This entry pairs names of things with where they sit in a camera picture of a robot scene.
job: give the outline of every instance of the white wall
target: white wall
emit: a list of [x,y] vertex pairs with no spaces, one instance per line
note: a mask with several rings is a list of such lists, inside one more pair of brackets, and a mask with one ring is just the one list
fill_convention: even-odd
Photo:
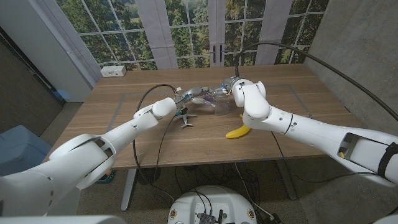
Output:
[[0,0],[0,26],[67,102],[91,89],[28,1]]
[[[329,1],[309,53],[336,67],[398,112],[398,2]],[[397,121],[361,90],[305,59],[368,128],[398,134]]]

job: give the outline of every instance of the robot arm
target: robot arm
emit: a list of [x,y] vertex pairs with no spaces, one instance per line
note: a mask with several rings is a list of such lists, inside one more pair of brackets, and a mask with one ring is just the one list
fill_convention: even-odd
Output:
[[398,137],[380,131],[326,124],[292,114],[266,101],[261,82],[235,80],[232,87],[236,106],[244,107],[243,122],[253,129],[273,131],[315,147],[353,172],[379,184],[398,184]]
[[48,162],[0,177],[0,216],[45,215],[73,188],[84,189],[101,178],[132,140],[176,109],[173,99],[160,100],[105,134],[82,134],[67,141]]

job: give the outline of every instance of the banana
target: banana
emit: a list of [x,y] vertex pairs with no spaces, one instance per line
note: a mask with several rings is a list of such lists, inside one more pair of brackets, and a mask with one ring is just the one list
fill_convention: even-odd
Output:
[[241,137],[241,136],[245,135],[246,133],[248,133],[249,131],[250,131],[250,128],[247,127],[245,124],[243,124],[240,128],[226,134],[225,137],[228,139],[233,139],[233,138]]

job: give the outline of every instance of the trees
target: trees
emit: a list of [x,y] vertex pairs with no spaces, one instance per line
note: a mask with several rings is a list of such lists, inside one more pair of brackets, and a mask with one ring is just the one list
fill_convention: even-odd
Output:
[[[243,47],[259,41],[261,32],[262,17],[266,0],[220,0],[226,1],[226,33],[225,50],[238,52]],[[111,0],[115,10],[116,17],[120,22],[121,28],[111,10],[108,0],[85,0],[87,8],[94,17],[100,31],[116,31],[117,33],[103,34],[87,14],[81,0],[56,0],[61,10],[69,19],[78,33],[96,33],[84,34],[81,39],[84,41],[89,51],[93,54],[98,63],[115,61],[134,61],[130,51],[132,48],[136,60],[153,59],[152,51],[147,41],[145,31],[136,31],[142,29],[143,25],[139,17],[139,12],[135,0]],[[301,14],[307,11],[324,11],[328,0],[293,0],[290,14]],[[191,68],[195,63],[196,67],[209,67],[210,50],[209,26],[208,23],[208,1],[207,0],[165,0],[171,35],[174,42],[177,63],[180,68]],[[245,21],[244,35],[242,37],[243,22],[235,21],[237,19],[258,19]],[[287,21],[282,43],[289,45],[308,46],[312,43],[316,30],[322,19],[322,15],[293,16]],[[122,30],[128,30],[124,38]],[[276,63],[288,63],[291,52],[286,49],[280,49]],[[245,53],[241,63],[243,65],[252,65],[256,59],[255,52]],[[299,55],[292,57],[292,62],[302,62],[303,58]],[[224,56],[225,66],[233,65],[233,55]],[[154,62],[140,62],[142,69],[156,69]],[[128,65],[128,69],[137,69],[137,64]]]
[[[120,30],[107,0],[85,0],[85,3],[101,31]],[[98,32],[80,0],[57,0],[57,4],[78,33]],[[143,28],[134,0],[112,0],[112,6],[122,29]],[[118,60],[134,60],[122,34],[104,34],[103,36]],[[127,33],[126,38],[137,60],[153,59],[144,31]],[[81,39],[98,63],[115,61],[100,35],[83,35]],[[125,65],[128,70],[137,69],[134,64]],[[154,62],[142,62],[140,66],[142,69],[157,69]]]

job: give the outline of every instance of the wall outlet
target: wall outlet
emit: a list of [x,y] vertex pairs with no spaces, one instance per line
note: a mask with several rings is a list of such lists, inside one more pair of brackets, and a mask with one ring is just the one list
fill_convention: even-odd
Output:
[[104,77],[122,77],[126,74],[125,66],[105,66],[101,69]]

